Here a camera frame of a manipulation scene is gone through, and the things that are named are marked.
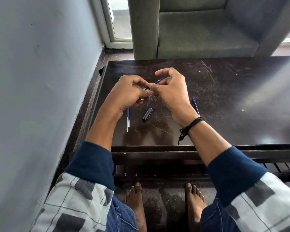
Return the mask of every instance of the person's right hand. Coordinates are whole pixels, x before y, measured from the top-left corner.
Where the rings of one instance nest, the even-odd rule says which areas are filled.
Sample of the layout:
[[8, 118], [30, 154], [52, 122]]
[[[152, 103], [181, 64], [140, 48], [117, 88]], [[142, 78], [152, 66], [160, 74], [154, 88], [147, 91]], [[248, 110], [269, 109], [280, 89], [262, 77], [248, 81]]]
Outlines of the person's right hand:
[[176, 122], [182, 127], [189, 125], [199, 115], [190, 104], [185, 77], [174, 68], [160, 69], [155, 75], [169, 77], [158, 84], [150, 83], [148, 86], [150, 90], [162, 99]]

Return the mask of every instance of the jeans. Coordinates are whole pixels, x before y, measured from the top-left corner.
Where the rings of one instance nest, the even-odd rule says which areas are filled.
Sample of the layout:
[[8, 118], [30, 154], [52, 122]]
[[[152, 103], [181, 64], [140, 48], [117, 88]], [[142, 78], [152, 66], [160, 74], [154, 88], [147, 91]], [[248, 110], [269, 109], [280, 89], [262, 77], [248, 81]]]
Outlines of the jeans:
[[[120, 231], [135, 232], [138, 231], [138, 226], [133, 210], [113, 196], [111, 208], [107, 215], [105, 232]], [[217, 195], [214, 202], [202, 211], [201, 231], [240, 232], [235, 221], [221, 205]]]

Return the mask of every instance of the glossy tabletop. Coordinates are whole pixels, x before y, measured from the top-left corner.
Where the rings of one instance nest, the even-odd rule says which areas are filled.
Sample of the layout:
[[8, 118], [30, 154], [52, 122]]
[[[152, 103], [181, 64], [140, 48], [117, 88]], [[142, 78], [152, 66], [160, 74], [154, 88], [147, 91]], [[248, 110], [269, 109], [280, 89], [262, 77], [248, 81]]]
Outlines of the glossy tabletop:
[[[290, 56], [110, 61], [103, 71], [92, 120], [122, 75], [148, 82], [155, 71], [174, 67], [186, 78], [190, 99], [200, 115], [232, 145], [290, 144]], [[152, 108], [146, 123], [142, 117]], [[130, 109], [118, 121], [112, 151], [193, 151], [188, 137], [180, 142], [179, 125], [158, 97]]]

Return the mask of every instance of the person's left hand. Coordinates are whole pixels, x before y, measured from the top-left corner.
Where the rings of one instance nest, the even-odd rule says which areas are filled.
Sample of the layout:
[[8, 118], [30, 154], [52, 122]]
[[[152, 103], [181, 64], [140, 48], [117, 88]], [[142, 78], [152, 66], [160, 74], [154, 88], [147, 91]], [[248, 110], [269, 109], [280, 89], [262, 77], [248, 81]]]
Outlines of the person's left hand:
[[143, 90], [137, 84], [143, 85], [145, 88], [148, 88], [149, 85], [140, 76], [122, 76], [106, 97], [103, 106], [119, 112], [121, 116], [123, 111], [129, 107], [133, 105], [138, 107], [143, 104], [141, 99], [149, 99], [151, 91]]

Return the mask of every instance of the bracelet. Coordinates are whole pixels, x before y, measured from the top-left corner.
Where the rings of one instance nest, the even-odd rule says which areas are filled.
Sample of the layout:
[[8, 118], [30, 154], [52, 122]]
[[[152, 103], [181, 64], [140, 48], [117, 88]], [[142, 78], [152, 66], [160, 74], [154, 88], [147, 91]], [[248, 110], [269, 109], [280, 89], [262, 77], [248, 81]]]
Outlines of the bracelet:
[[184, 137], [188, 135], [189, 130], [195, 126], [197, 123], [201, 122], [201, 121], [205, 121], [202, 117], [198, 117], [196, 118], [193, 122], [191, 122], [190, 125], [186, 126], [185, 128], [181, 129], [181, 135], [179, 136], [179, 140], [178, 140], [178, 145], [179, 145], [179, 141], [184, 140]]

